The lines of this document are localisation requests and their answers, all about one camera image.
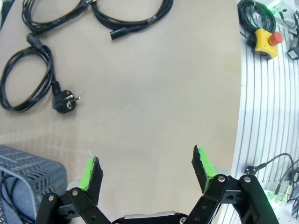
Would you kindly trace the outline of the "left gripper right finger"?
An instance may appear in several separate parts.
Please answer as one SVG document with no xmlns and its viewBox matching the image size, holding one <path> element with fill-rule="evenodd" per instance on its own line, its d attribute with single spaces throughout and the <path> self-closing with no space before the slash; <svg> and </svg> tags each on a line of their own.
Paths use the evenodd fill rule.
<svg viewBox="0 0 299 224">
<path fill-rule="evenodd" d="M 258 179 L 243 175 L 235 179 L 217 174 L 205 150 L 194 146 L 192 166 L 202 196 L 186 218 L 187 224 L 209 224 L 222 204 L 231 204 L 243 224 L 277 224 L 278 219 Z"/>
</svg>

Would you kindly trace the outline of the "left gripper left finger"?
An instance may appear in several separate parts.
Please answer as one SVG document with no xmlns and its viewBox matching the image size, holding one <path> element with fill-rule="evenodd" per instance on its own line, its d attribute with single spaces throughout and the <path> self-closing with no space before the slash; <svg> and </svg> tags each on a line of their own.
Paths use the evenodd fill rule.
<svg viewBox="0 0 299 224">
<path fill-rule="evenodd" d="M 82 180 L 59 196 L 50 192 L 43 196 L 36 224 L 69 224 L 72 219 L 81 217 L 86 224 L 108 224 L 109 219 L 97 207 L 103 171 L 98 157 L 89 158 Z"/>
</svg>

